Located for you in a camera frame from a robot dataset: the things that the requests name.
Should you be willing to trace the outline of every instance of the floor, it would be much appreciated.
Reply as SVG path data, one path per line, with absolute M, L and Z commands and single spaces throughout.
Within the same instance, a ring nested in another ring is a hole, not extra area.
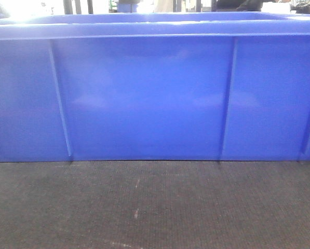
M 310 249 L 310 162 L 0 163 L 0 248 Z

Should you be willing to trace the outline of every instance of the bright light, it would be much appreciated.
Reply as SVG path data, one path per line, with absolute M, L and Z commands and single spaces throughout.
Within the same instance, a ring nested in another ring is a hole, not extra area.
M 152 13 L 155 11 L 154 1 L 153 0 L 143 0 L 140 2 L 137 7 L 138 13 Z
M 289 14 L 291 12 L 290 3 L 263 3 L 262 12 L 275 13 L 275 14 Z
M 64 13 L 62 1 L 56 0 L 0 0 L 0 3 L 11 17 L 17 19 Z
M 310 21 L 310 15 L 308 15 L 308 16 L 296 15 L 296 16 L 293 16 L 293 17 L 288 17 L 288 19 L 301 20 L 301 21 Z

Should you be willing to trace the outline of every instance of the blue plastic crate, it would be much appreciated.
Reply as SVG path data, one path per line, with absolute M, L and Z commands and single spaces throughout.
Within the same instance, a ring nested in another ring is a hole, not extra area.
M 310 160 L 310 16 L 13 23 L 0 20 L 0 161 Z
M 137 12 L 138 5 L 137 4 L 117 4 L 117 11 L 121 13 L 135 13 Z

